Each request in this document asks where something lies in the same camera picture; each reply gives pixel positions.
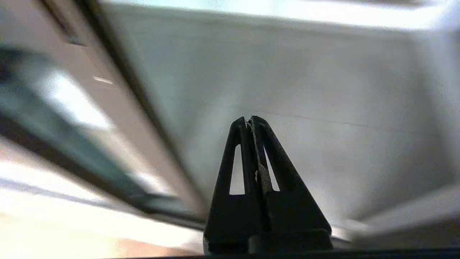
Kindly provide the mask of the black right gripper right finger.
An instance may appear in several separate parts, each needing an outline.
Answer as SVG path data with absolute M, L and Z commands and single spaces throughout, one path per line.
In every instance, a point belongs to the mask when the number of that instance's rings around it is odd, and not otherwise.
M 331 226 L 269 123 L 251 117 L 262 232 L 251 252 L 331 251 Z

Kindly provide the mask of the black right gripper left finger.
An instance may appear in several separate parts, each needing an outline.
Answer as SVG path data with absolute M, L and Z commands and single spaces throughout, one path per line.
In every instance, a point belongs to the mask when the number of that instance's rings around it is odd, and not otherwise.
M 244 194 L 230 193 L 235 149 L 240 147 Z M 205 252 L 248 252 L 249 239 L 262 231 L 261 208 L 253 148 L 243 117 L 235 120 L 217 174 L 203 234 Z

